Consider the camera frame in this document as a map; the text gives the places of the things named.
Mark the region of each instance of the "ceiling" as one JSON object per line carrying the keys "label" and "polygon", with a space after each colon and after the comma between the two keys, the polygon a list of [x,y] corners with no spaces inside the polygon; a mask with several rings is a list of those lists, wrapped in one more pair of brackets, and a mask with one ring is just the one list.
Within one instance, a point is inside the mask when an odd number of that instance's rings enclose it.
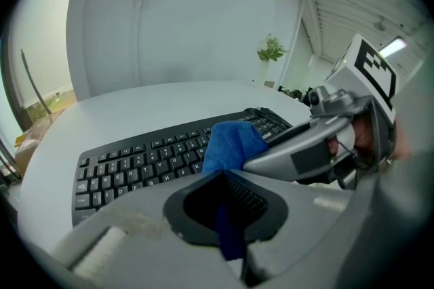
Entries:
{"label": "ceiling", "polygon": [[[422,64],[433,37],[431,16],[421,0],[306,0],[306,5],[305,26],[314,50],[330,62],[338,59],[355,33],[378,50],[402,37],[408,46],[388,60],[404,83]],[[383,31],[374,27],[376,22]]]}

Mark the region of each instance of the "human hand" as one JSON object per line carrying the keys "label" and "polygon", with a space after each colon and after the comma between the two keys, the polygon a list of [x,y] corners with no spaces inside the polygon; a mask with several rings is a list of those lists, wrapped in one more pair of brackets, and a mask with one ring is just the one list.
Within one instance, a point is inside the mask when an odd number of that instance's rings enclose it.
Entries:
{"label": "human hand", "polygon": [[[355,133],[354,147],[362,153],[372,152],[374,150],[374,138],[372,136],[372,123],[369,113],[364,113],[354,118],[351,125],[353,125]],[[402,159],[411,156],[410,141],[398,119],[396,121],[396,137],[395,150],[391,156],[392,159]],[[328,142],[328,147],[332,155],[337,154],[338,141],[336,137]]]}

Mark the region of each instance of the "cable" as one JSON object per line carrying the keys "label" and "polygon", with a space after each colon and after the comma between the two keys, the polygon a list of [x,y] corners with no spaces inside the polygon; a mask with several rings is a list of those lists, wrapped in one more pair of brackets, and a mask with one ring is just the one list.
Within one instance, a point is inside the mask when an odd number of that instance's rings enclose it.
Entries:
{"label": "cable", "polygon": [[363,165],[366,165],[368,168],[370,166],[370,164],[368,162],[366,162],[365,160],[363,160],[362,158],[358,157],[356,154],[354,154],[354,152],[350,151],[346,146],[344,146],[341,142],[339,142],[338,140],[336,141],[339,145],[341,145],[343,147],[343,149],[345,149],[348,153],[351,154],[351,156],[356,159],[357,161],[361,162]]}
{"label": "cable", "polygon": [[133,52],[132,52],[132,62],[133,62],[133,78],[135,86],[141,86],[142,80],[140,78],[140,17],[142,15],[144,0],[136,0],[136,15],[135,15],[135,23],[134,30],[136,32],[132,35],[134,41],[132,42]]}

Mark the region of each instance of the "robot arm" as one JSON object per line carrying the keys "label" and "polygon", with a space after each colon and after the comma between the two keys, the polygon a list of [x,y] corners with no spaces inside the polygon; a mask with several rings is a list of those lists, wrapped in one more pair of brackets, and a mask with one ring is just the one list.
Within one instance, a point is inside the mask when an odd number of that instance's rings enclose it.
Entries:
{"label": "robot arm", "polygon": [[[286,130],[270,149],[244,163],[246,172],[305,183],[338,180],[354,189],[357,176],[375,172],[395,148],[395,109],[390,99],[397,88],[395,71],[363,37],[356,35],[323,86],[310,91],[311,120]],[[369,112],[374,152],[369,161],[354,149],[354,116]],[[328,141],[337,137],[332,157]]]}

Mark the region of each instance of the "floor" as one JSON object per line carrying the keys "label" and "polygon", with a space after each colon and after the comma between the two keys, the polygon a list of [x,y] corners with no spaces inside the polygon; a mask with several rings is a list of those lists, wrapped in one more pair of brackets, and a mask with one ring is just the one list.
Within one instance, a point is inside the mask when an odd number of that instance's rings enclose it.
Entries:
{"label": "floor", "polygon": [[[54,95],[47,100],[44,100],[48,109],[55,113],[70,107],[76,103],[75,93],[73,90],[65,92],[63,94]],[[47,115],[47,111],[40,102],[37,102],[27,108],[27,113],[31,120],[35,122],[38,119],[43,119]]]}
{"label": "floor", "polygon": [[21,183],[16,183],[10,185],[6,191],[2,192],[4,194],[6,200],[18,211],[18,206],[20,204],[20,191],[21,191]]}

